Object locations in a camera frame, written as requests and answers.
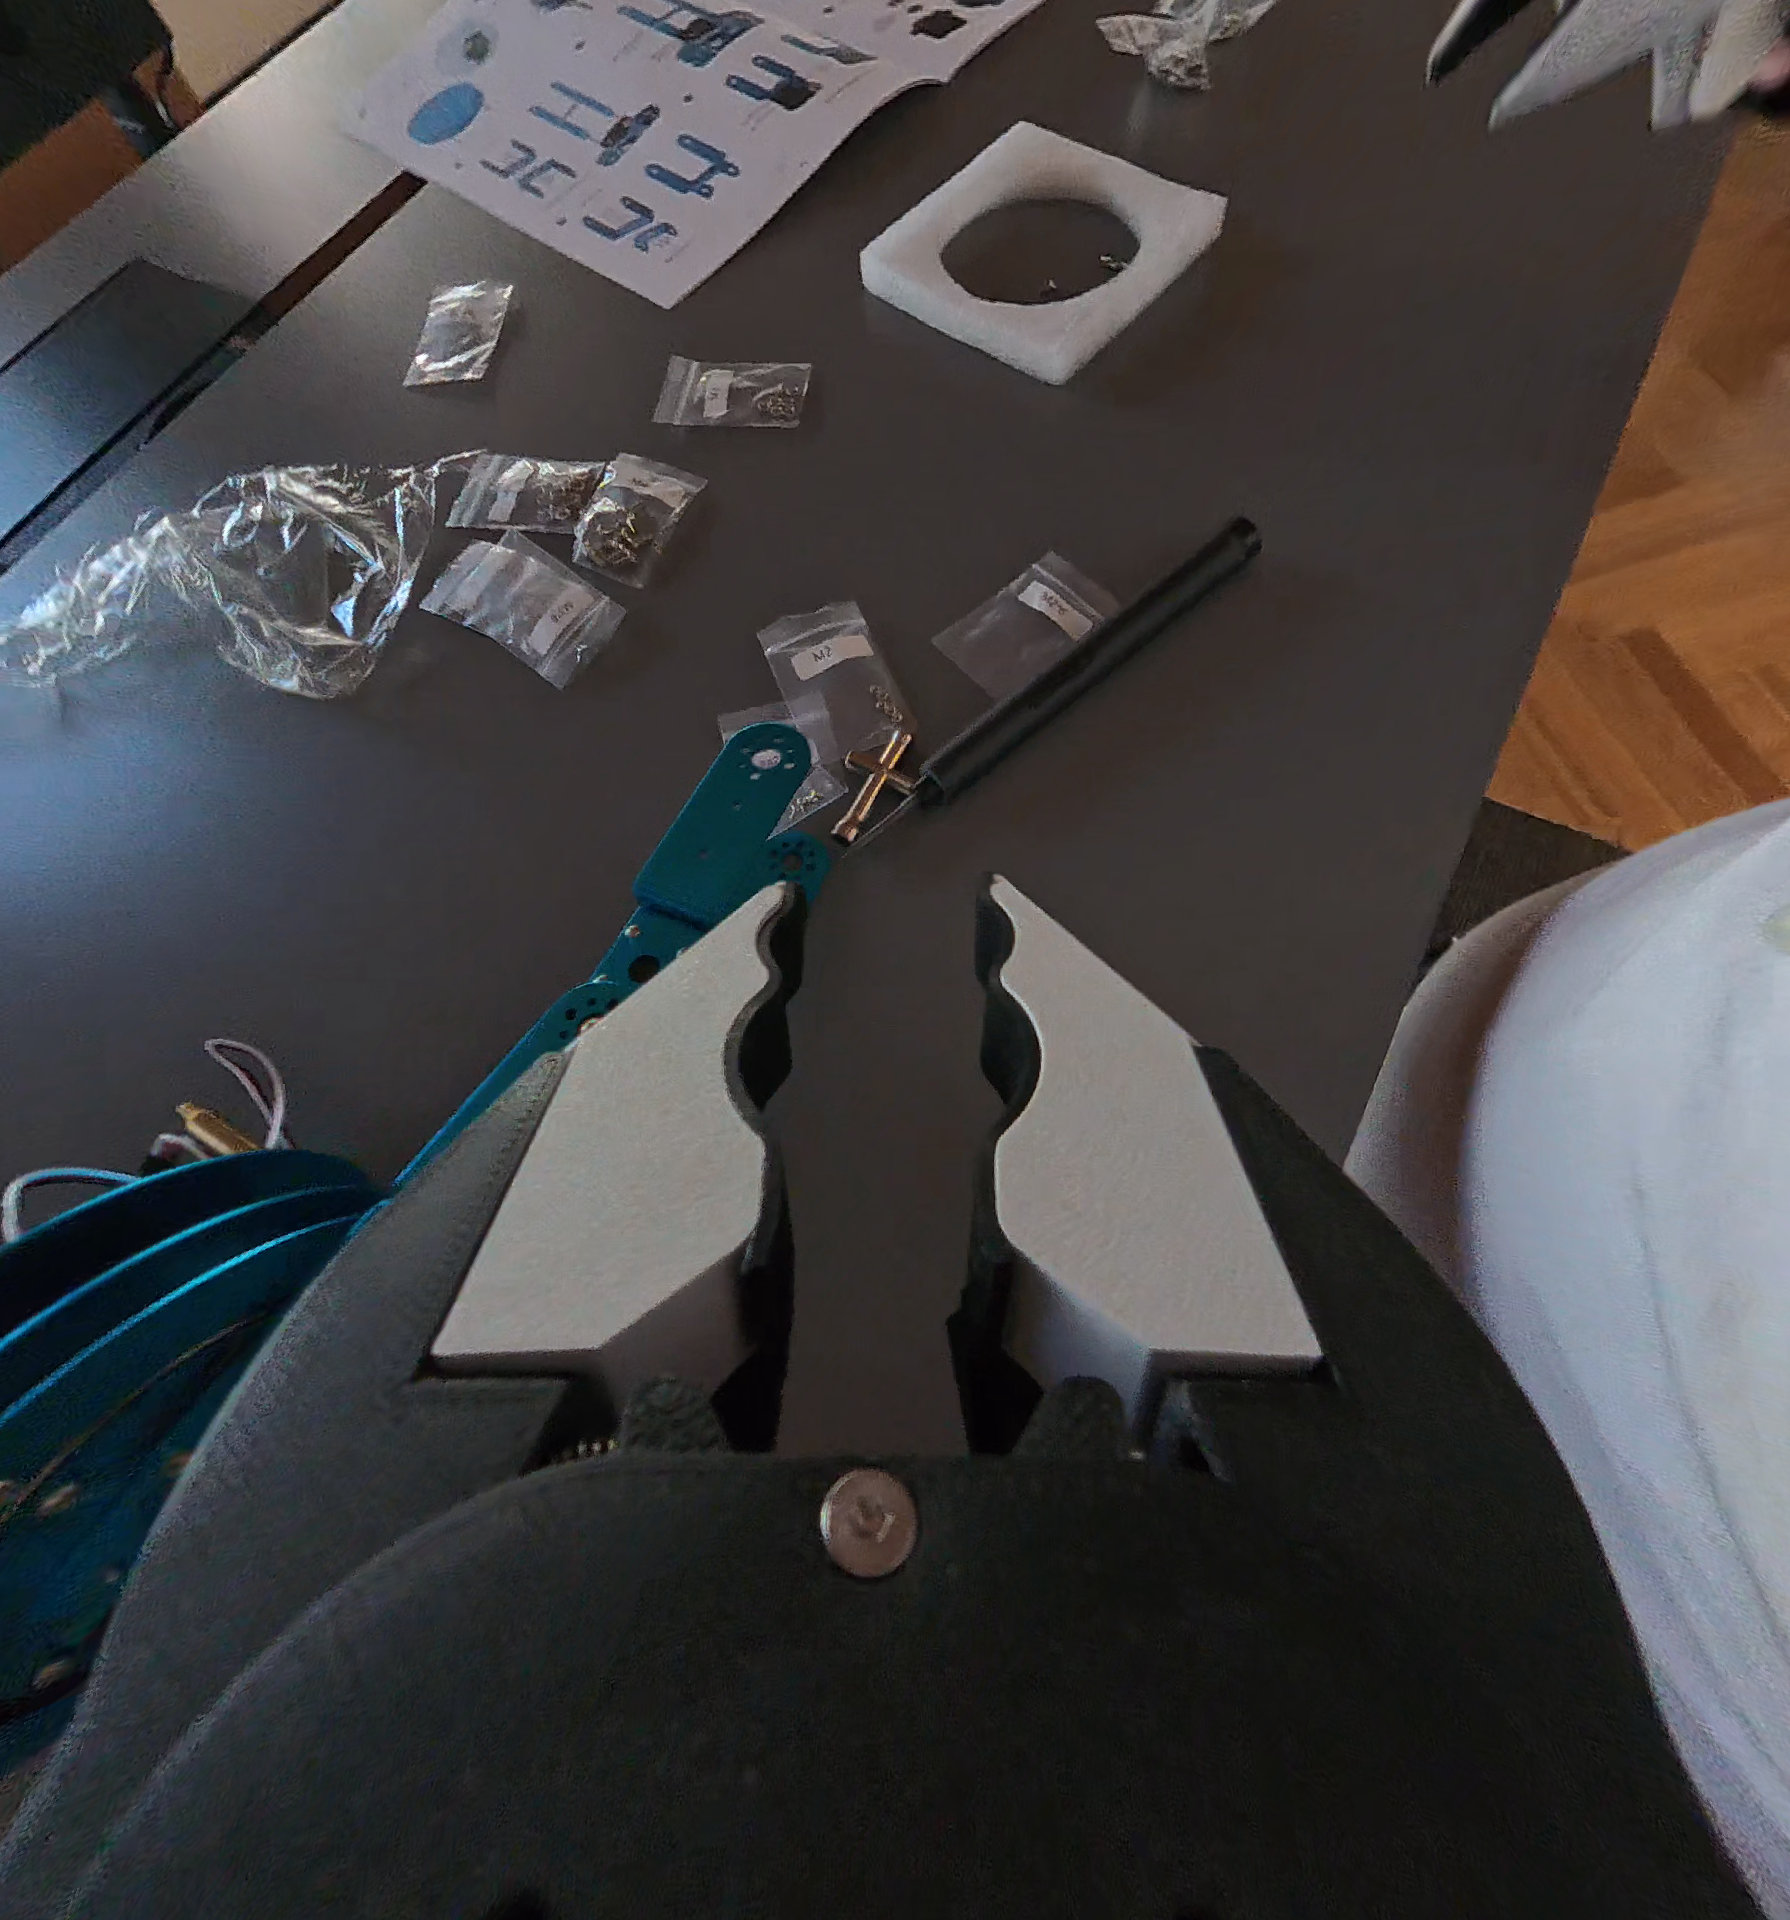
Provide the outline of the small clear screw bag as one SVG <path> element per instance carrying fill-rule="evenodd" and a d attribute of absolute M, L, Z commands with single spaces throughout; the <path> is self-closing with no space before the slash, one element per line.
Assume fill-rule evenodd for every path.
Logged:
<path fill-rule="evenodd" d="M 1118 610 L 1107 588 L 1049 550 L 933 637 L 933 646 L 993 703 L 1002 703 L 1072 655 Z"/>
<path fill-rule="evenodd" d="M 722 743 L 728 743 L 737 733 L 743 733 L 750 726 L 761 723 L 795 726 L 791 710 L 783 703 L 728 710 L 715 718 L 715 727 Z M 817 813 L 835 804 L 844 792 L 844 781 L 823 762 L 813 758 L 808 777 L 801 783 L 772 832 L 787 833 L 804 829 Z"/>
<path fill-rule="evenodd" d="M 491 279 L 436 288 L 403 385 L 455 385 L 487 377 L 513 299 L 512 282 Z"/>
<path fill-rule="evenodd" d="M 446 526 L 498 535 L 572 535 L 607 467 L 607 460 L 471 453 Z"/>
<path fill-rule="evenodd" d="M 807 414 L 810 363 L 725 361 L 675 352 L 653 420 L 664 428 L 795 428 Z"/>
<path fill-rule="evenodd" d="M 634 451 L 599 474 L 572 531 L 572 563 L 622 585 L 648 585 L 708 481 Z"/>
<path fill-rule="evenodd" d="M 419 608 L 499 646 L 565 690 L 619 637 L 628 610 L 521 532 L 469 541 Z"/>
<path fill-rule="evenodd" d="M 785 705 L 798 727 L 853 749 L 879 726 L 907 726 L 907 700 L 853 599 L 785 614 L 758 632 Z"/>

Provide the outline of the small brass cross wrench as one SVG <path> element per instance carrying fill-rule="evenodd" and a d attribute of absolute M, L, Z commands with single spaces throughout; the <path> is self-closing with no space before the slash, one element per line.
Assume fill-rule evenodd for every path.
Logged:
<path fill-rule="evenodd" d="M 844 768 L 859 779 L 854 797 L 844 815 L 832 825 L 829 839 L 839 848 L 859 846 L 864 835 L 874 832 L 886 803 L 901 809 L 915 792 L 916 777 L 907 770 L 907 757 L 915 746 L 915 733 L 894 723 L 874 740 L 853 749 Z"/>

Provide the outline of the white foam square with hole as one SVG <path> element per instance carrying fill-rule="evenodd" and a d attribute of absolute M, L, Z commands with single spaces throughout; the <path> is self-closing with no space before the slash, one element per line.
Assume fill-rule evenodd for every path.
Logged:
<path fill-rule="evenodd" d="M 984 299 L 947 269 L 947 248 L 980 219 L 1018 205 L 1074 202 L 1114 215 L 1132 259 L 1061 302 Z M 1149 174 L 1033 123 L 993 141 L 861 254 L 864 291 L 938 336 L 1045 385 L 1067 385 L 1219 242 L 1228 197 Z"/>

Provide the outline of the blue toy robot arm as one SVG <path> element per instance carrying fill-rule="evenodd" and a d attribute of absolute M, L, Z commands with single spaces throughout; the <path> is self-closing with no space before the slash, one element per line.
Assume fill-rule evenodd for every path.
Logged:
<path fill-rule="evenodd" d="M 730 733 L 648 856 L 628 924 L 387 1189 L 283 1142 L 122 1175 L 0 1244 L 0 1780 L 59 1739 L 164 1504 L 287 1309 L 539 1060 L 572 1045 L 772 880 L 819 897 L 789 832 L 816 751 L 787 720 Z"/>

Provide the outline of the black electric screwdriver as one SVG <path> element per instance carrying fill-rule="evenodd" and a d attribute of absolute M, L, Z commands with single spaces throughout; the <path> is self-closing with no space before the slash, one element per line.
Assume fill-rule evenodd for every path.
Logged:
<path fill-rule="evenodd" d="M 901 809 L 886 803 L 874 832 L 861 846 L 911 809 L 942 809 L 963 799 L 1126 663 L 1241 577 L 1261 556 L 1263 545 L 1263 531 L 1253 518 L 1232 518 L 1161 582 L 1098 626 L 1072 655 L 1053 665 L 1012 700 L 993 705 L 933 752 L 915 772 L 911 799 Z"/>

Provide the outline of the person's white shirt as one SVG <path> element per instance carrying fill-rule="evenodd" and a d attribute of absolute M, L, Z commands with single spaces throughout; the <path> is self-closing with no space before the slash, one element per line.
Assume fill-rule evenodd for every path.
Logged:
<path fill-rule="evenodd" d="M 1790 799 L 1456 937 L 1348 1174 L 1522 1383 L 1712 1827 L 1790 1916 Z"/>

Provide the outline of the adjacent dark desk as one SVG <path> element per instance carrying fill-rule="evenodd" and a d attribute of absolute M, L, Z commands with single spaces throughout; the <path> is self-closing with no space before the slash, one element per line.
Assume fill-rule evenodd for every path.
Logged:
<path fill-rule="evenodd" d="M 327 4 L 0 276 L 0 577 L 419 190 L 343 130 L 436 4 Z"/>

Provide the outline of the dark grey desk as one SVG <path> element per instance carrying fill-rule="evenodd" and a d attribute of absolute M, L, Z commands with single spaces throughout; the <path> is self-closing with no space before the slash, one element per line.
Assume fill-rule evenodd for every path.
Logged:
<path fill-rule="evenodd" d="M 212 1034 L 379 1179 L 625 922 L 629 880 L 770 697 L 758 632 L 853 599 L 918 712 L 934 647 L 1054 548 L 1120 599 L 1232 515 L 1265 555 L 938 815 L 837 865 L 770 1106 L 796 1252 L 783 1441 L 963 1451 L 947 1317 L 998 1107 L 987 874 L 1018 883 L 1338 1154 L 1579 555 L 1719 168 L 1629 78 L 1486 131 L 1540 27 L 1446 87 L 1446 4 L 1283 4 L 1156 98 L 1053 4 L 886 110 L 664 316 L 424 188 L 0 594 L 283 462 L 638 444 L 673 350 L 813 363 L 798 431 L 703 435 L 708 494 L 568 690 L 411 610 L 348 701 L 154 646 L 0 703 L 0 1187 L 136 1160 Z M 861 250 L 1033 122 L 1217 190 L 1217 248 L 1064 388 L 861 287 Z M 404 388 L 436 288 L 505 280 L 487 377 Z"/>

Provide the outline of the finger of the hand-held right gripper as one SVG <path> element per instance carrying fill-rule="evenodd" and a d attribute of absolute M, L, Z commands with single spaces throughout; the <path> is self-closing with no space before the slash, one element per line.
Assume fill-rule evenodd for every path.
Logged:
<path fill-rule="evenodd" d="M 1664 3 L 1652 28 L 1652 130 L 1705 123 L 1747 88 L 1790 3 Z"/>
<path fill-rule="evenodd" d="M 1531 3 L 1460 3 L 1436 35 L 1427 85 L 1438 87 L 1531 9 Z M 1545 111 L 1651 57 L 1659 21 L 1659 3 L 1555 4 L 1550 35 L 1498 93 L 1491 130 Z"/>

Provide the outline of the large crumpled clear plastic wrap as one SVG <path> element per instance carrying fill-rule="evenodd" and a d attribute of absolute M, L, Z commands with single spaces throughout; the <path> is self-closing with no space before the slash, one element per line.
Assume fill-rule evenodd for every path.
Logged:
<path fill-rule="evenodd" d="M 449 467 L 266 467 L 140 515 L 0 621 L 0 689 L 59 692 L 157 646 L 274 692 L 354 697 L 406 610 Z"/>

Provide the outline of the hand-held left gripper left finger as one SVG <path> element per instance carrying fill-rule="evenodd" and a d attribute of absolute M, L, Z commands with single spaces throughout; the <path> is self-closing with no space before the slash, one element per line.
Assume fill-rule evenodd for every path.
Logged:
<path fill-rule="evenodd" d="M 703 1393 L 737 1447 L 772 1447 L 795 1315 L 779 1153 L 804 891 L 773 880 L 563 1050 L 518 1172 L 431 1341 L 446 1378 Z"/>

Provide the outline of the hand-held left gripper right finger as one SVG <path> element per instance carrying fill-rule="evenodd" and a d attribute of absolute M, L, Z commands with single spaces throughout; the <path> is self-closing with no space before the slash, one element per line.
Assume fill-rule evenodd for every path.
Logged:
<path fill-rule="evenodd" d="M 950 1320 L 973 1451 L 1098 1379 L 1137 1441 L 1179 1382 L 1325 1364 L 1193 1034 L 1006 876 L 975 908 L 980 1071 L 1000 1113 Z"/>

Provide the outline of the printed instruction booklet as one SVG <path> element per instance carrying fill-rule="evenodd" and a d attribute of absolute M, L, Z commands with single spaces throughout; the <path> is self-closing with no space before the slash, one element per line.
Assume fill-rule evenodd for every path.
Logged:
<path fill-rule="evenodd" d="M 344 97 L 403 171 L 677 307 L 1033 3 L 459 3 Z"/>

